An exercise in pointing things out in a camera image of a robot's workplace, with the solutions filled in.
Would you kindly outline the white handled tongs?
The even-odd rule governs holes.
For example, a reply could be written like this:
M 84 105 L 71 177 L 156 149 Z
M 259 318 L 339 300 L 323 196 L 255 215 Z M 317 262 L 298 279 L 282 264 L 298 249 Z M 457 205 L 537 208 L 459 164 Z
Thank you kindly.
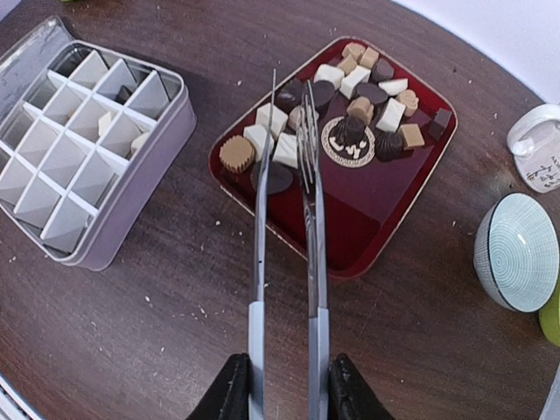
M 307 247 L 308 288 L 308 417 L 327 419 L 329 411 L 329 310 L 326 274 L 326 220 L 319 169 L 319 131 L 315 120 L 312 84 L 302 93 L 303 108 L 297 127 L 297 170 L 303 194 Z M 248 306 L 248 417 L 265 418 L 265 258 L 268 178 L 272 123 L 266 129 L 255 200 L 255 240 L 252 300 Z

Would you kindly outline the white square chocolate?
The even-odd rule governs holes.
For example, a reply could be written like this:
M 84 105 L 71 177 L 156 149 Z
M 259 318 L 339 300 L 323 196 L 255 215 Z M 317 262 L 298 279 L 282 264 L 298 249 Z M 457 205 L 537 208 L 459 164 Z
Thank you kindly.
M 109 128 L 112 120 L 114 118 L 114 113 L 112 111 L 108 111 L 101 115 L 98 119 L 98 137 L 101 137 Z

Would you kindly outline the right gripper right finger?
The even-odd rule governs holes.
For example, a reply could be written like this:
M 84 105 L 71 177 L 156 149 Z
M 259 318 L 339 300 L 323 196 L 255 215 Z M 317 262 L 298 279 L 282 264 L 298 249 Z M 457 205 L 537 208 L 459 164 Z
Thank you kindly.
M 340 353 L 329 367 L 329 419 L 394 420 L 349 356 Z

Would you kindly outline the dark chocolate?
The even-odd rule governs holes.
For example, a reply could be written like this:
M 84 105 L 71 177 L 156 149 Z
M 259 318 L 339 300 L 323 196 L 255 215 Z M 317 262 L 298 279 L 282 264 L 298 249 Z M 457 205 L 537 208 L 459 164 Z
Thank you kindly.
M 133 95 L 133 93 L 134 91 L 131 88 L 127 87 L 126 85 L 121 85 L 117 95 L 115 96 L 115 101 L 121 105 L 124 105 Z

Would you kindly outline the white oval chocolate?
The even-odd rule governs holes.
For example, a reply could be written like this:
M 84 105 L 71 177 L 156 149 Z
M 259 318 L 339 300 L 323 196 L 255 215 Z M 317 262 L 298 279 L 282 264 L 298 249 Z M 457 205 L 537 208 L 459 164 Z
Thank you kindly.
M 129 158 L 132 158 L 144 146 L 150 134 L 150 132 L 143 132 L 132 141 L 129 148 Z

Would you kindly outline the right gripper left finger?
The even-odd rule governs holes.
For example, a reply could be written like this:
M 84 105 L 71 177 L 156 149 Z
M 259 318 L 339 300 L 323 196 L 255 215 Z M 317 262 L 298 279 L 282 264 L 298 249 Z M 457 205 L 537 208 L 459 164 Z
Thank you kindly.
M 230 355 L 186 420 L 247 420 L 249 379 L 249 355 Z

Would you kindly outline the bunny tin lid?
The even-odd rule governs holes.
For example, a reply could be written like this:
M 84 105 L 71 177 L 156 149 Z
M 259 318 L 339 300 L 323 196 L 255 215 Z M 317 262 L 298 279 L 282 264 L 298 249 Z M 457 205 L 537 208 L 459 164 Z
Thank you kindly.
M 73 41 L 62 20 L 52 16 L 6 52 L 1 57 L 1 113 L 10 111 L 48 63 Z

